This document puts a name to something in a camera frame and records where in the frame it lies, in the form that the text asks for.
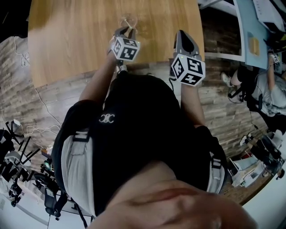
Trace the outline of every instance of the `hand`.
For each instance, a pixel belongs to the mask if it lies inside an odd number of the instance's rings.
[[[272,53],[268,53],[268,64],[269,64],[269,66],[274,64],[273,54]]]
[[[125,35],[120,35],[120,37],[122,38],[127,38],[127,36]],[[111,38],[111,40],[109,41],[109,46],[108,46],[108,49],[107,49],[107,54],[109,54],[111,52],[111,49],[113,47],[113,45],[115,45],[115,41],[116,41],[116,38],[115,36],[113,35],[113,37]]]

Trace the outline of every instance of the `white shirt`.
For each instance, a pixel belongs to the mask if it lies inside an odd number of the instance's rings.
[[[275,86],[270,91],[267,81],[267,73],[257,76],[257,85],[252,97],[259,100],[262,94],[262,109],[266,115],[273,117],[276,114],[286,115],[286,82],[274,75]]]

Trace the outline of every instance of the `wooden tabletop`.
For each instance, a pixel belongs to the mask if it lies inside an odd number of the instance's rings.
[[[270,181],[273,179],[273,176],[270,174],[267,177],[262,177],[260,175],[255,182],[253,182],[247,188],[245,187],[233,187],[232,180],[229,174],[227,174],[227,180],[222,187],[220,194],[232,199],[240,205],[246,204],[250,201],[257,193],[259,193]]]
[[[197,43],[204,60],[197,0],[33,0],[28,45],[35,87],[96,70],[122,16],[138,19],[138,63],[172,58],[176,32]]]

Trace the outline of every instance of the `person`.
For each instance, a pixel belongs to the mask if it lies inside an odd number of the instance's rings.
[[[268,65],[266,71],[259,74],[252,72],[246,67],[239,67],[233,77],[225,72],[221,73],[222,80],[228,87],[238,86],[244,83],[246,94],[252,96],[259,107],[261,100],[261,111],[269,117],[276,116],[278,122],[285,120],[286,115],[286,73],[282,77],[274,74],[273,54],[268,53]]]
[[[240,205],[206,192],[213,167],[213,182],[225,179],[226,157],[206,127],[198,89],[181,85],[179,106],[150,74],[120,68],[110,85],[116,63],[108,52],[51,155],[60,188],[96,216],[90,228],[256,228]]]

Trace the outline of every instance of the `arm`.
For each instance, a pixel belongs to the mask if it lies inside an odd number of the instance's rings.
[[[205,116],[198,95],[198,88],[181,85],[181,109],[186,113],[187,117],[193,122],[195,128],[205,126]]]
[[[89,84],[80,95],[80,100],[93,100],[99,105],[104,103],[108,92],[110,81],[116,67],[116,58],[113,52],[110,52],[104,64],[94,73]]]
[[[269,68],[267,70],[268,87],[269,90],[272,91],[275,86],[275,78],[274,78],[273,58],[270,54],[268,54],[268,65],[269,65]]]

